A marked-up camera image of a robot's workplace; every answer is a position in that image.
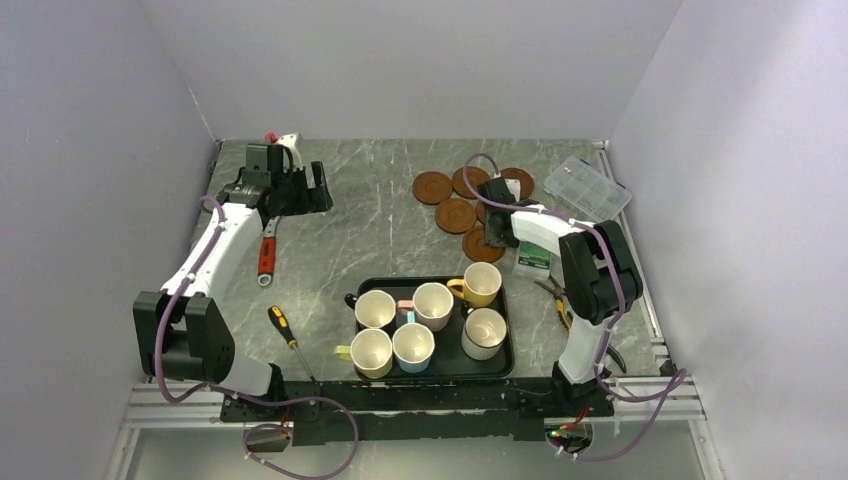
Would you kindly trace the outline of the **white ribbed mug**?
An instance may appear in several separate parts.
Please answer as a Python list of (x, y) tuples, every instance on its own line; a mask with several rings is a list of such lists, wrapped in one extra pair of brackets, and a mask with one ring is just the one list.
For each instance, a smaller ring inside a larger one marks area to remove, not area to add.
[(465, 320), (461, 345), (469, 358), (488, 360), (499, 352), (507, 333), (506, 320), (498, 311), (490, 308), (475, 309)]

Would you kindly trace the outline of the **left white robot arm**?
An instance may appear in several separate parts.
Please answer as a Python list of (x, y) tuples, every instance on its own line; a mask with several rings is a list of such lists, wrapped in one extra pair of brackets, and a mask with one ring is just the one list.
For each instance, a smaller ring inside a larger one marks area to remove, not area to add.
[(274, 275), (275, 232), (286, 216), (323, 213), (333, 206), (324, 166), (306, 166), (298, 133), (250, 143), (234, 181), (201, 204), (210, 219), (191, 253), (158, 290), (141, 292), (132, 307), (143, 371), (163, 383), (191, 380), (248, 396), (264, 420), (279, 417), (286, 390), (273, 383), (277, 366), (238, 351), (216, 304), (254, 241), (262, 242), (259, 273)]

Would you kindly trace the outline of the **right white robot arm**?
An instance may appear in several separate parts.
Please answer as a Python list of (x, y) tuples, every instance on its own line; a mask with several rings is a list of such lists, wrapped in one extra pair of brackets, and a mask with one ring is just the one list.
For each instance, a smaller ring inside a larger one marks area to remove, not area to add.
[(564, 293), (574, 318), (554, 372), (563, 377), (551, 388), (557, 411), (574, 415), (600, 386), (612, 324), (643, 294), (643, 280), (622, 227), (613, 220), (581, 222), (541, 204), (520, 206), (501, 177), (482, 183), (473, 194), (498, 213), (509, 213), (512, 234), (560, 258)]

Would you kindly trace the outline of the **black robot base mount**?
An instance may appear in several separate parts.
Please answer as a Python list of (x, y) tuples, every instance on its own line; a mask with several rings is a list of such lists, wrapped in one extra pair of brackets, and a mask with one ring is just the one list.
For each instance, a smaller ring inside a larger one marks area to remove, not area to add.
[(297, 446), (362, 441), (509, 437), (536, 441), (558, 423), (608, 418), (601, 390), (578, 399), (551, 377), (437, 382), (273, 380), (259, 403), (224, 397), (225, 423), (290, 422)]

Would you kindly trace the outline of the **brown wooden coaster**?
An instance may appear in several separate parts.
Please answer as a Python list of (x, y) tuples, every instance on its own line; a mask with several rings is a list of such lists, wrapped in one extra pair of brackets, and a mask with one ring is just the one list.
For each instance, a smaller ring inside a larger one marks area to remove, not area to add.
[(436, 225), (449, 234), (464, 234), (477, 223), (475, 207), (462, 198), (449, 198), (435, 210)]
[(462, 249), (472, 262), (494, 263), (500, 260), (506, 249), (504, 247), (487, 246), (484, 242), (485, 231), (483, 226), (474, 226), (464, 233)]
[(452, 177), (451, 183), (454, 192), (465, 199), (473, 199), (472, 191), (477, 191), (479, 185), (491, 179), (490, 175), (476, 166), (457, 169)]
[(415, 177), (412, 192), (420, 203), (437, 205), (452, 196), (453, 187), (451, 179), (444, 173), (427, 171)]
[(508, 167), (500, 171), (500, 176), (505, 180), (508, 190), (516, 200), (527, 199), (533, 194), (535, 181), (527, 171)]
[(484, 204), (483, 202), (478, 201), (478, 202), (476, 203), (476, 206), (475, 206), (475, 214), (476, 214), (476, 218), (477, 218), (477, 220), (478, 220), (481, 224), (485, 224), (485, 223), (486, 223), (486, 211), (485, 211), (485, 204)]

